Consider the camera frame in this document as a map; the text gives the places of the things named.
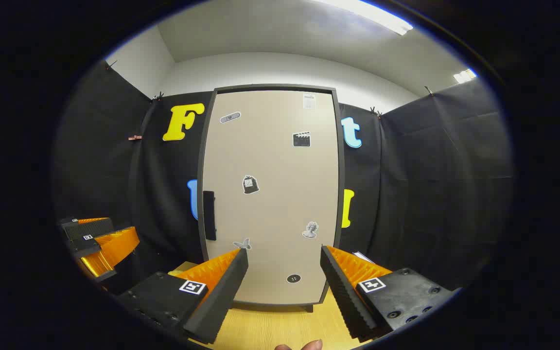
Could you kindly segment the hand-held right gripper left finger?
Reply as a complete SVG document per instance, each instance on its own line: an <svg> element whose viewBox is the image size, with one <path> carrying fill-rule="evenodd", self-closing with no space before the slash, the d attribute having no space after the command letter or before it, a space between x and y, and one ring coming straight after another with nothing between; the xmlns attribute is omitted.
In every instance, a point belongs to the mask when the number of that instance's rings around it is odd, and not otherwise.
<svg viewBox="0 0 560 350"><path fill-rule="evenodd" d="M156 272L117 296L131 315L167 336L215 342L248 268L238 248L177 276Z"/></svg>

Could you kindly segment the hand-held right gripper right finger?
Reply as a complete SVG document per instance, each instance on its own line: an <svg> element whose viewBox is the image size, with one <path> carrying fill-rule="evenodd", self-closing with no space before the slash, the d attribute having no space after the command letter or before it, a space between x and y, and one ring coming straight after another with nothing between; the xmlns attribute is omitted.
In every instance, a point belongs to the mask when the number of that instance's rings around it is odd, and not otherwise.
<svg viewBox="0 0 560 350"><path fill-rule="evenodd" d="M410 268L391 271L333 246L321 247L320 266L345 326L359 341L396 332L455 297Z"/></svg>

